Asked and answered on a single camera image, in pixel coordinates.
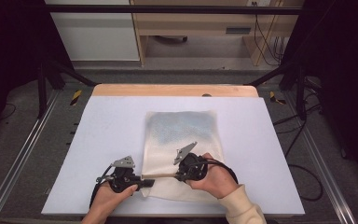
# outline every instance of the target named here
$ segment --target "white tabletop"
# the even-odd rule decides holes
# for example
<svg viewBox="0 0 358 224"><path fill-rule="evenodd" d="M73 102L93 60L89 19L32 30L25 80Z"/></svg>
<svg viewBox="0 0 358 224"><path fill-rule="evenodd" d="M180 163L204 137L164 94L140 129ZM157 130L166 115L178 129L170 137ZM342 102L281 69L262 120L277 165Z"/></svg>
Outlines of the white tabletop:
<svg viewBox="0 0 358 224"><path fill-rule="evenodd" d="M96 177L113 161L131 155L141 174L145 114L206 111L217 114L226 165L245 184L249 198L267 216L303 215L269 112L257 97L91 96L57 180L43 208L45 215L84 215ZM140 192L114 216L221 217L218 203L186 203L144 198Z"/></svg>

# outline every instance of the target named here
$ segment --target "towel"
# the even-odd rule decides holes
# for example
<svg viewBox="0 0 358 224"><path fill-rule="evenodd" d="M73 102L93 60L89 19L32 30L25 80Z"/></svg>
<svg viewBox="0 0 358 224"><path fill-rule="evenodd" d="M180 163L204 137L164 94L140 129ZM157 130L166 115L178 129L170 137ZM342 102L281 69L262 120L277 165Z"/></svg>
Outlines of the towel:
<svg viewBox="0 0 358 224"><path fill-rule="evenodd" d="M177 150L198 142L191 150L197 156L209 152L224 162L214 111L148 112L145 119L145 153L142 175L174 174ZM174 201L217 203L208 192L192 189L173 177L156 178L153 188L141 189L145 197Z"/></svg>

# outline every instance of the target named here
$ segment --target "metal bracket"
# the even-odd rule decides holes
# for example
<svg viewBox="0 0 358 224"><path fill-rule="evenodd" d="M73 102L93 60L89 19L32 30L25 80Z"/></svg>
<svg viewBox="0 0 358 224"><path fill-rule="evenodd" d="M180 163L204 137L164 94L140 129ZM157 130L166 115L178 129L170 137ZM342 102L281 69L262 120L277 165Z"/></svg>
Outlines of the metal bracket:
<svg viewBox="0 0 358 224"><path fill-rule="evenodd" d="M134 168L135 163L131 156L125 157L121 160L115 161L111 164L112 167Z"/></svg>
<svg viewBox="0 0 358 224"><path fill-rule="evenodd" d="M187 154L195 147L197 142L193 142L188 146L182 147L181 149L177 150L176 158L173 160L173 165L176 165L177 163L181 162Z"/></svg>

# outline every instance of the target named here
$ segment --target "aluminum rail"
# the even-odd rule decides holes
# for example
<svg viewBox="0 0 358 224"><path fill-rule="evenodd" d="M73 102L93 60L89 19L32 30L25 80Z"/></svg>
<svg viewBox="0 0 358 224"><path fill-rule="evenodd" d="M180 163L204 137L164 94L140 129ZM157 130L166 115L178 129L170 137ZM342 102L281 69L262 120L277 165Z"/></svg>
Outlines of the aluminum rail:
<svg viewBox="0 0 358 224"><path fill-rule="evenodd" d="M288 93L287 91L284 91L283 94L293 113L296 113L294 94L292 92ZM299 118L297 118L297 123L299 125L302 124ZM348 204L345 201L345 198L342 195L341 190L339 189L338 184L333 177L333 174L331 174L330 169L327 167L307 126L305 126L303 130L303 137L307 146L307 150L310 154L310 158L312 159L319 177L321 178L322 184L324 185L324 189L327 192L327 195L329 196L334 209L336 210L339 221L342 224L356 223L351 209L348 207Z"/></svg>
<svg viewBox="0 0 358 224"><path fill-rule="evenodd" d="M253 14L253 15L315 15L322 10L303 7L224 7L224 6L162 6L162 5L52 5L24 6L31 10L66 13L185 13L185 14Z"/></svg>
<svg viewBox="0 0 358 224"><path fill-rule="evenodd" d="M7 173L3 183L0 187L0 212L5 205L7 197L9 196L10 192L13 190L14 185L16 184L17 180L19 179L20 173L22 168L24 167L25 163L28 160L29 155L31 154L32 150L34 149L34 144L36 143L39 135L42 133L45 124L48 121L48 117L55 106L57 98L60 94L60 91L53 91L49 100L48 100L48 109L46 110L45 114L41 119L37 119L36 123L34 124L33 129L31 130L28 138L26 139L24 145L22 146L19 155L17 156L16 160L13 162L10 170Z"/></svg>

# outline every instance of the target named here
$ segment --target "human hand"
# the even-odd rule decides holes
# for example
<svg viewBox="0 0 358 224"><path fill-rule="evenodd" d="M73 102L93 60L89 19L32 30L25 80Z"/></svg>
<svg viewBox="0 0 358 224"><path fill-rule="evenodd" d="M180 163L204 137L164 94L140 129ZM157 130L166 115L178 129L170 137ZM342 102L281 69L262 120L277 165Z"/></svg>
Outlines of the human hand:
<svg viewBox="0 0 358 224"><path fill-rule="evenodd" d="M207 160L213 159L209 153L205 153L202 157ZM228 196L229 193L240 186L235 182L228 170L212 164L208 164L208 173L203 179L199 181L187 180L186 183L192 189L205 190L217 199L222 199Z"/></svg>
<svg viewBox="0 0 358 224"><path fill-rule="evenodd" d="M132 185L124 189L121 193L115 193L107 182L101 184L95 195L94 201L92 202L91 208L83 218L82 223L104 223L113 210L130 197L137 188L137 185Z"/></svg>

